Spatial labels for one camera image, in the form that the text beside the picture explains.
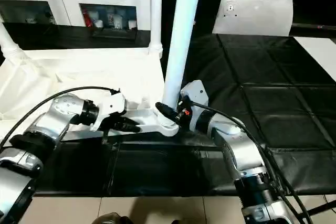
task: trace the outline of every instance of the white plastic object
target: white plastic object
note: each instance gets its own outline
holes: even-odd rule
[[[96,20],[94,23],[94,26],[96,26],[97,28],[102,28],[104,26],[103,21],[102,20]]]
[[[119,14],[113,14],[113,22],[115,29],[122,29],[122,16]]]
[[[198,0],[177,0],[162,102],[176,110]]]
[[[90,19],[93,20],[94,22],[96,20],[99,20],[99,13],[96,10],[89,10],[88,14],[89,14]]]
[[[133,28],[137,28],[137,21],[136,20],[129,20],[128,21],[128,29],[132,30]]]
[[[176,124],[170,127],[163,127],[159,123],[154,109],[127,110],[127,113],[124,116],[139,123],[137,127],[141,129],[140,133],[160,132],[164,136],[174,136],[179,130],[179,127]],[[131,133],[110,130],[108,135],[115,136],[126,134]],[[91,131],[89,127],[85,125],[72,125],[70,131],[68,131],[64,137],[64,141],[90,137],[102,137],[102,135],[103,133],[101,131]]]
[[[96,131],[101,122],[110,116],[112,113],[121,113],[125,109],[125,97],[122,93],[114,94],[106,97],[100,104],[98,104],[99,112],[95,123],[90,127],[91,131]]]
[[[293,0],[221,0],[214,34],[288,36]]]
[[[182,90],[181,96],[188,96],[192,101],[200,103],[202,105],[208,105],[209,97],[205,92],[205,88],[201,80],[195,80],[188,83]],[[204,109],[197,106],[192,106],[193,116],[190,121],[190,130],[195,131],[198,115],[200,115]]]
[[[151,42],[150,52],[162,53],[161,44],[161,12],[162,0],[151,0]]]

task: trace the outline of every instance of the tile floor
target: tile floor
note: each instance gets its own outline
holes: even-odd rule
[[[324,203],[322,196],[301,199],[308,209]],[[91,224],[110,212],[129,216],[135,224],[171,224],[175,219],[190,224],[244,224],[237,197],[34,198],[20,224]],[[327,211],[313,216],[313,221],[334,224],[336,214]]]

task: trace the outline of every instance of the white cabinet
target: white cabinet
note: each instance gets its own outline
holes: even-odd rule
[[[119,9],[120,12],[132,11],[134,8],[134,19],[137,21],[139,30],[151,29],[151,8],[150,0],[63,0],[72,26],[85,26],[83,18],[84,4],[99,5],[99,9],[108,14],[109,9]]]
[[[151,30],[151,0],[0,0],[0,22]]]
[[[0,0],[0,14],[3,22],[30,20],[35,23],[36,16],[44,16],[40,19],[54,19],[57,25],[70,25],[62,0]]]

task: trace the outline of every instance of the white tabletop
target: white tabletop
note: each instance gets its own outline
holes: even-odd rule
[[[336,44],[327,38],[295,37],[295,39],[336,81]]]

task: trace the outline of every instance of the black tablecloth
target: black tablecloth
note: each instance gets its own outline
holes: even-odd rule
[[[71,32],[44,32],[42,42],[9,31],[24,49],[122,46],[83,36],[84,28],[65,29]],[[148,35],[125,46],[146,46]],[[293,38],[193,38],[183,85],[196,79],[210,106],[241,119],[272,152],[299,194],[336,194],[335,82]],[[61,143],[45,167],[38,195],[235,194],[220,150],[202,135],[147,133],[109,141]]]

